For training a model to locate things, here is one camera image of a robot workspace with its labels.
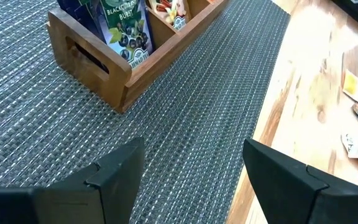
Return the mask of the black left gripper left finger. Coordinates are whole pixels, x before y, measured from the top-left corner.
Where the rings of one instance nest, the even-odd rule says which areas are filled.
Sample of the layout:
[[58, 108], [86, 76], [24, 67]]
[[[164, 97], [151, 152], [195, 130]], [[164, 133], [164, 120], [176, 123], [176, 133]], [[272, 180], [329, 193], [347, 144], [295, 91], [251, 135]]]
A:
[[134, 138], [48, 187], [0, 187], [0, 224], [128, 224], [144, 158]]

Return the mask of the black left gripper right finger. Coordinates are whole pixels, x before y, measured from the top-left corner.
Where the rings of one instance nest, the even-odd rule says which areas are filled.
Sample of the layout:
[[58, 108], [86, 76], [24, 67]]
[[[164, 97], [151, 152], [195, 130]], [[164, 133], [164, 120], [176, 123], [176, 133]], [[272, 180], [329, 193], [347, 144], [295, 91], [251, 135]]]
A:
[[242, 157], [268, 224], [358, 224], [358, 185], [251, 138]]

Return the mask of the dark purple tea packet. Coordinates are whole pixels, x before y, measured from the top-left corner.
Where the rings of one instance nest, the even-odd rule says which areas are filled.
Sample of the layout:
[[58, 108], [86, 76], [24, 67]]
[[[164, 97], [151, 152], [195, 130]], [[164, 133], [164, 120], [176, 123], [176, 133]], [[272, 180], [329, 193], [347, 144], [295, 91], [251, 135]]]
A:
[[57, 0], [60, 8], [77, 20], [82, 26], [87, 28], [96, 37], [104, 41], [102, 33], [90, 13], [91, 0]]
[[97, 12], [104, 39], [131, 68], [154, 52], [145, 0], [99, 0]]

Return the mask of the wooden three-compartment tray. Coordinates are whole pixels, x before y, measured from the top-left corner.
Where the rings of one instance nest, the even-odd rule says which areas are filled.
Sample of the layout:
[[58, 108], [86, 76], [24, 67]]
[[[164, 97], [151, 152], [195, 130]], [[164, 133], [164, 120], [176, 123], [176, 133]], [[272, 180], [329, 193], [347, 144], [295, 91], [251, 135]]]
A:
[[190, 21], [180, 30], [149, 9], [156, 50], [135, 69], [62, 9], [48, 12], [57, 64], [123, 113], [219, 16], [229, 0], [186, 0]]

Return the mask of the grey woven placemat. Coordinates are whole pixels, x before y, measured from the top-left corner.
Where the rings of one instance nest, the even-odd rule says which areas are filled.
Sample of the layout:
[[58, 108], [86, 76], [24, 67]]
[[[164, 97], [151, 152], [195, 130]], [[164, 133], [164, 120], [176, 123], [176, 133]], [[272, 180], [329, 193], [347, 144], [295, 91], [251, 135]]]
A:
[[224, 224], [290, 16], [230, 0], [123, 114], [64, 72], [56, 0], [0, 0], [0, 187], [46, 187], [135, 137], [145, 164], [131, 224]]

